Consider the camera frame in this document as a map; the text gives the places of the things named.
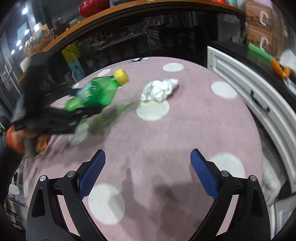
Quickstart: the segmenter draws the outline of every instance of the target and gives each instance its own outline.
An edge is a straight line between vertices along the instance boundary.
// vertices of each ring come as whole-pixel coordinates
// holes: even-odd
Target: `bottle label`
[[[83,103],[88,101],[91,93],[89,92],[89,89],[91,88],[91,83],[87,83],[81,90],[77,91],[77,95],[80,97]]]

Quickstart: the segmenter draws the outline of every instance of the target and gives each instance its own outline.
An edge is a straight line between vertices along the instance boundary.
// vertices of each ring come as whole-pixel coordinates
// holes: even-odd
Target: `green plastic bottle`
[[[94,105],[106,107],[111,103],[118,87],[127,82],[129,78],[123,69],[116,70],[112,76],[93,78],[66,103],[65,110],[73,111]]]

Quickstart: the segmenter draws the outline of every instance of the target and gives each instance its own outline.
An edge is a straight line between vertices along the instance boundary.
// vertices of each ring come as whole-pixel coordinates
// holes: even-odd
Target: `white cabinet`
[[[235,88],[268,132],[284,162],[292,193],[296,192],[295,112],[275,88],[246,65],[210,46],[207,56],[207,68]]]

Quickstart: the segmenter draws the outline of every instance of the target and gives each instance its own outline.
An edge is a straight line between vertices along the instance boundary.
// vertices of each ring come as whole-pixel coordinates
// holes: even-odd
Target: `orange clip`
[[[282,68],[275,59],[271,61],[271,67],[282,79],[289,78],[291,74],[291,69],[289,67]]]

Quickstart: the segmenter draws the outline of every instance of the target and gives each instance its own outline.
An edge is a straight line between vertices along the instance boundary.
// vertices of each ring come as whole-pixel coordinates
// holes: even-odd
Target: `red object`
[[[226,3],[226,0],[214,0],[214,2],[218,2],[218,3],[227,4],[227,3]]]
[[[109,7],[109,0],[85,0],[80,4],[79,12],[82,17],[88,18]]]

